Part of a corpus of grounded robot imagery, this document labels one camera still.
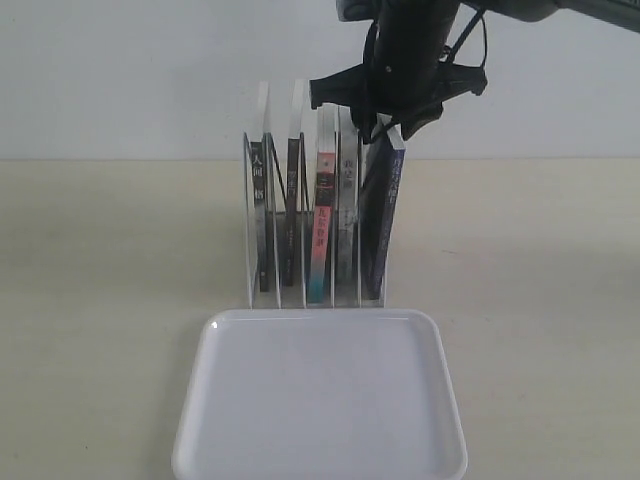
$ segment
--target acrylic divider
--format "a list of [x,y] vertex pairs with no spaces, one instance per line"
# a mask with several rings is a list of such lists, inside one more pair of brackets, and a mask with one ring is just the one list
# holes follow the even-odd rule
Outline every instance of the acrylic divider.
[[279,204],[284,205],[286,190],[282,182],[281,168],[279,166],[279,157],[275,150],[275,144],[271,134],[265,135],[263,142],[266,162],[266,179],[267,179],[267,221],[270,225],[270,261],[269,275],[272,280],[269,291],[261,292],[258,288],[258,264],[257,264],[257,240],[255,236],[255,211],[253,203],[253,185],[251,177],[251,151],[247,135],[243,137],[243,165],[242,172],[244,174],[244,220],[245,220],[245,263],[246,263],[246,281],[247,281],[247,297],[249,308],[251,309],[295,309],[295,308],[375,308],[384,307],[387,295],[387,273],[385,269],[383,277],[382,292],[380,297],[372,299],[367,294],[367,289],[363,278],[362,265],[362,236],[360,226],[360,187],[364,177],[363,165],[363,145],[359,143],[357,175],[357,201],[358,215],[355,225],[354,239],[356,242],[354,248],[354,275],[349,284],[336,284],[336,246],[337,246],[337,221],[336,209],[334,206],[331,216],[331,235],[330,246],[328,249],[328,265],[329,282],[325,292],[324,301],[320,304],[310,304],[307,301],[307,280],[309,273],[309,261],[311,251],[311,230],[313,221],[313,205],[310,202],[313,185],[308,183],[306,149],[304,142],[304,134],[300,135],[300,151],[298,154],[298,201],[296,205],[296,225],[298,231],[298,242],[296,248],[295,262],[293,265],[294,282],[293,286],[285,286],[282,284],[282,265],[283,245],[284,245],[284,209],[278,208]]

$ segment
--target table surface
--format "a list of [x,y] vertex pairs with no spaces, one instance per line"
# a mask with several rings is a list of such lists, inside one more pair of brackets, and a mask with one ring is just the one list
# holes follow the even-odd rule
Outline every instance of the table surface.
[[[465,479],[639,478],[640,162],[406,166],[389,306],[438,324]],[[239,163],[0,163],[0,478],[172,479]]]

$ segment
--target white wall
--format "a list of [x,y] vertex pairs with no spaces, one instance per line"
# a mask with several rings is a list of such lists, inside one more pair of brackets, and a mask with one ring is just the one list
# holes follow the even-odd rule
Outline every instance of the white wall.
[[[488,21],[489,88],[412,157],[640,156],[640,35],[570,12]],[[258,80],[282,134],[293,79],[358,62],[366,28],[333,0],[4,0],[0,158],[237,157]]]

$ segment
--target book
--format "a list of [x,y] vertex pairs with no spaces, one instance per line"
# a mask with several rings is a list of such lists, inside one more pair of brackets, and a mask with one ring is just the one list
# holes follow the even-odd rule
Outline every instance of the book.
[[374,299],[380,298],[385,274],[404,154],[397,126],[382,134],[367,153],[361,201],[362,264],[367,290]]
[[324,299],[329,231],[335,197],[336,135],[334,116],[335,110],[331,104],[325,104],[318,109],[318,154],[307,296],[309,303],[322,303]]
[[269,291],[269,222],[268,219],[268,104],[269,83],[260,82],[258,110],[249,134],[251,147],[251,178],[253,180],[253,205],[255,209],[257,240],[257,275],[261,292]]
[[358,162],[360,139],[347,107],[338,108],[337,166],[337,248],[336,282],[348,284],[353,278],[354,227],[357,222]]
[[293,272],[297,247],[298,227],[298,167],[302,134],[302,104],[304,100],[304,82],[296,80],[291,101],[289,117],[289,138],[287,140],[287,180],[285,199],[285,220],[283,235],[282,283],[293,286]]

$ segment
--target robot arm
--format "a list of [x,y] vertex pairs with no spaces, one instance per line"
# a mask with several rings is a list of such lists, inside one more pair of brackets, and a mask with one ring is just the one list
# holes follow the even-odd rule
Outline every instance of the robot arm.
[[482,94],[487,85],[484,61],[471,67],[454,63],[470,31],[485,29],[487,10],[528,22],[569,8],[608,23],[640,32],[640,0],[473,0],[465,3],[477,14],[460,39],[446,46],[459,0],[337,0],[338,17],[371,20],[362,64],[310,82],[311,106],[324,102],[351,108],[351,116],[369,143],[376,114],[390,115],[410,138],[440,118],[442,104],[466,92]]

